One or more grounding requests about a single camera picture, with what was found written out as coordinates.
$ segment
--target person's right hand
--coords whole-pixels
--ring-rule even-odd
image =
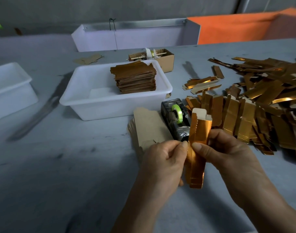
[[[247,144],[221,129],[212,129],[208,145],[193,143],[192,147],[219,170],[232,199],[240,208],[249,204],[261,205],[267,198],[283,201]]]

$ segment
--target tape roll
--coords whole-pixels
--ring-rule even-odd
[[[182,123],[183,116],[182,116],[182,111],[181,111],[181,108],[179,107],[179,105],[173,105],[172,106],[172,112],[174,110],[177,112],[177,116],[178,116],[178,118],[176,118],[177,119],[177,123],[178,124]]]

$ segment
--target cardboard box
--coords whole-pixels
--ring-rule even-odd
[[[155,59],[156,61],[159,62],[159,65],[161,66],[163,72],[167,73],[167,72],[173,71],[174,54],[166,49],[158,49],[155,51],[157,54],[166,52],[166,54],[161,55],[160,58]],[[135,53],[135,54],[130,54],[129,61],[136,61],[137,59],[131,60],[131,58],[140,57],[141,55],[146,55],[146,52],[139,52],[139,53]]]

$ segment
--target table surface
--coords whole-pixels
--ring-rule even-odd
[[[294,62],[296,39],[167,47],[175,54],[174,70],[166,73],[173,86],[170,99],[191,96],[181,86],[190,78],[212,76],[215,57]],[[99,52],[96,64],[125,62],[142,49]],[[57,106],[18,141],[6,139],[48,100],[62,79],[78,64],[73,59],[93,52],[4,57],[16,61],[33,78],[39,102],[0,119],[0,232],[109,232],[138,171],[127,133],[132,116],[82,121],[68,106]],[[221,67],[221,94],[242,78]],[[279,150],[275,156],[256,151],[263,168],[287,202],[296,209],[296,160]],[[159,215],[155,232],[248,232],[254,227],[232,201],[218,171],[207,164],[202,189],[178,188]]]

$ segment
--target person's left hand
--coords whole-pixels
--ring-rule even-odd
[[[131,192],[161,208],[180,183],[187,149],[187,141],[176,140],[151,146],[143,156]]]

